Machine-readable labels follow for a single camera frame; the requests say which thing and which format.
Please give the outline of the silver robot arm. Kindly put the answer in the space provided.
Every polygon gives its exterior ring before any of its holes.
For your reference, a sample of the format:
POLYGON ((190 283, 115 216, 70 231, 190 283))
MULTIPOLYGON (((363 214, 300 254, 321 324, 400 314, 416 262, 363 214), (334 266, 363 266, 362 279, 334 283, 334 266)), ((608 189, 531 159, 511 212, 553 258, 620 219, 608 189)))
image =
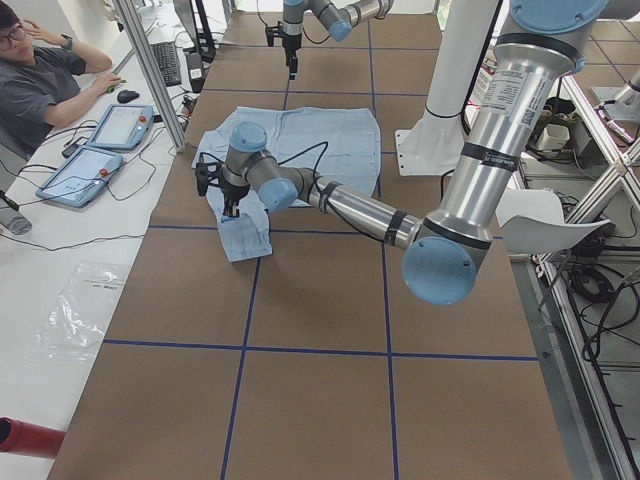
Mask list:
POLYGON ((490 248, 489 225, 561 77, 584 63, 606 1, 455 1, 423 117, 402 133, 399 154, 422 174, 452 174, 439 206, 416 219, 368 199, 315 168, 291 167, 267 150, 265 130, 243 122, 229 138, 215 185, 229 217, 255 193, 270 212, 301 200, 404 252, 412 293, 450 305, 473 289, 490 248))
POLYGON ((265 29, 267 43, 272 46, 274 38, 282 40, 289 79, 294 80, 298 73, 297 51, 301 48, 303 21, 307 11, 313 13, 331 39, 341 42, 361 23, 370 19, 384 19, 393 5, 393 0, 362 0, 338 8, 329 0, 284 1, 282 20, 276 26, 265 29))

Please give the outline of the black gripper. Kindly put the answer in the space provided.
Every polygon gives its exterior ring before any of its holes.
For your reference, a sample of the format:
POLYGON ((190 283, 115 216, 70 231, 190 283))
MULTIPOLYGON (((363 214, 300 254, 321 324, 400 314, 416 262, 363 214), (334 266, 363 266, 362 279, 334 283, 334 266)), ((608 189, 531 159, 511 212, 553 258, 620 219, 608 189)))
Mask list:
POLYGON ((288 68, 289 80, 293 80, 293 75, 297 75, 298 73, 297 51, 301 48, 301 43, 301 34, 283 34, 283 48, 286 54, 286 66, 288 68))
POLYGON ((227 217, 238 218, 241 214, 240 201, 247 196, 247 186, 233 185, 226 180, 219 181, 219 188, 224 197, 223 214, 227 217))

